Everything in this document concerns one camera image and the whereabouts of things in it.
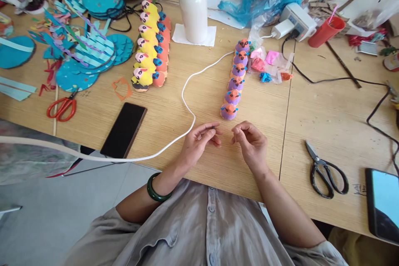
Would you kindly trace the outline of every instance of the floor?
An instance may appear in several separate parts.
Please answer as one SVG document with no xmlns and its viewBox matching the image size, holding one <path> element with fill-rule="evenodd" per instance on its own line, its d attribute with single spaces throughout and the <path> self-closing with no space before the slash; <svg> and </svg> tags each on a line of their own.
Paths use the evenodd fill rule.
<svg viewBox="0 0 399 266">
<path fill-rule="evenodd" d="M 104 164 L 84 160 L 71 173 Z M 124 163 L 69 177 L 0 185 L 0 205 L 22 206 L 2 218 L 0 214 L 0 265 L 59 265 L 93 219 L 146 184 L 155 172 Z"/>
</svg>

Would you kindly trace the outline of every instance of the water bottle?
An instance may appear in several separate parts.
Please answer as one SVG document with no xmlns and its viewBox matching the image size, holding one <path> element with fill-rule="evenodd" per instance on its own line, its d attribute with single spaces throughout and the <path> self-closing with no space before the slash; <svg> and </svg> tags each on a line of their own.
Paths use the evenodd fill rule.
<svg viewBox="0 0 399 266">
<path fill-rule="evenodd" d="M 186 38 L 193 44 L 206 40 L 208 35 L 207 0 L 179 0 Z"/>
</svg>

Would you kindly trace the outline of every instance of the red cup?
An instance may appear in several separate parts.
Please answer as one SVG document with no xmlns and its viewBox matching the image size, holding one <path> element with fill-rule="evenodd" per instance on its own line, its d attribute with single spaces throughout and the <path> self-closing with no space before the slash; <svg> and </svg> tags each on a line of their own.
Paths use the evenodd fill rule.
<svg viewBox="0 0 399 266">
<path fill-rule="evenodd" d="M 334 16 L 330 23 L 328 18 L 323 25 L 321 25 L 316 33 L 308 40 L 309 46 L 313 48 L 318 48 L 334 35 L 339 33 L 342 29 L 345 28 L 346 23 L 339 17 Z"/>
</svg>

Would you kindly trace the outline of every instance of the scissors handle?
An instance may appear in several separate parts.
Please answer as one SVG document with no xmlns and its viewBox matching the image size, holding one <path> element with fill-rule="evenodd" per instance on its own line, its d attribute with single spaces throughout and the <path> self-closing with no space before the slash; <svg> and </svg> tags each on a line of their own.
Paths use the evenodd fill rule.
<svg viewBox="0 0 399 266">
<path fill-rule="evenodd" d="M 347 194 L 348 191 L 349 191 L 349 182 L 348 182 L 348 178 L 346 177 L 345 173 L 344 173 L 338 166 L 336 166 L 336 165 L 334 165 L 334 164 L 332 164 L 332 163 L 330 163 L 330 162 L 328 162 L 328 161 L 325 161 L 325 160 L 324 160 L 324 162 L 325 162 L 328 166 L 331 166 L 331 167 L 333 167 L 334 169 L 336 169 L 336 171 L 338 171 L 338 172 L 340 173 L 340 175 L 341 175 L 341 177 L 342 177 L 342 180 L 344 181 L 344 188 L 343 188 L 342 191 L 341 191 L 341 190 L 338 189 L 338 186 L 337 186 L 337 184 L 336 184 L 335 181 L 334 181 L 334 178 L 333 178 L 333 176 L 332 176 L 332 174 L 331 174 L 331 172 L 330 172 L 329 167 L 325 165 L 324 168 L 325 168 L 325 170 L 326 170 L 326 172 L 327 172 L 328 178 L 330 179 L 330 182 L 331 182 L 331 184 L 332 184 L 332 187 L 333 187 L 338 193 L 340 193 L 340 194 Z"/>
<path fill-rule="evenodd" d="M 312 184 L 312 187 L 313 187 L 313 189 L 320 195 L 320 196 L 322 196 L 323 198 L 325 198 L 325 199 L 328 199 L 328 200 L 330 200 L 330 199 L 332 199 L 333 197 L 334 197 L 334 189 L 333 189 L 333 187 L 331 186 L 331 184 L 330 184 L 330 182 L 328 182 L 327 181 L 327 178 L 323 175 L 323 173 L 320 171 L 320 169 L 319 169 L 319 164 L 317 164 L 317 163 L 315 163 L 315 164 L 313 164 L 313 167 L 312 167 L 312 171 L 310 172 L 310 182 L 311 182 L 311 184 Z M 326 171 L 327 171 L 327 173 L 330 171 L 329 169 L 328 169 L 328 167 L 326 166 L 326 165 L 323 165 L 324 166 L 324 168 L 326 169 Z M 323 180 L 323 182 L 325 183 L 325 185 L 327 186 L 327 189 L 328 189 L 328 195 L 325 195 L 324 193 L 322 193 L 320 190 L 319 190 L 319 188 L 317 187 L 317 185 L 316 185 L 316 173 L 318 173 L 319 174 L 319 176 L 321 177 L 321 179 Z"/>
<path fill-rule="evenodd" d="M 62 102 L 61 107 L 58 109 L 58 111 L 55 114 L 52 115 L 51 111 L 53 110 L 53 108 L 61 102 Z M 61 119 L 61 116 L 71 105 L 72 105 L 71 113 L 66 118 Z M 55 101 L 53 104 L 50 105 L 50 107 L 47 109 L 47 117 L 57 118 L 58 121 L 65 122 L 65 121 L 69 121 L 74 116 L 75 111 L 76 111 L 76 100 L 69 99 L 69 98 L 65 97 L 58 101 Z"/>
</svg>

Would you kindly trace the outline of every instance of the phone screen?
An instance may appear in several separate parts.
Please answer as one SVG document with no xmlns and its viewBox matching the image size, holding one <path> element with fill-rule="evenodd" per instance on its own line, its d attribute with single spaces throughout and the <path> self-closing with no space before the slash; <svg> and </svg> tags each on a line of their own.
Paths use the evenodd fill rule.
<svg viewBox="0 0 399 266">
<path fill-rule="evenodd" d="M 126 158 L 147 109 L 124 103 L 100 151 L 112 158 Z"/>
<path fill-rule="evenodd" d="M 370 231 L 381 239 L 399 243 L 399 178 L 367 169 L 366 185 Z"/>
</svg>

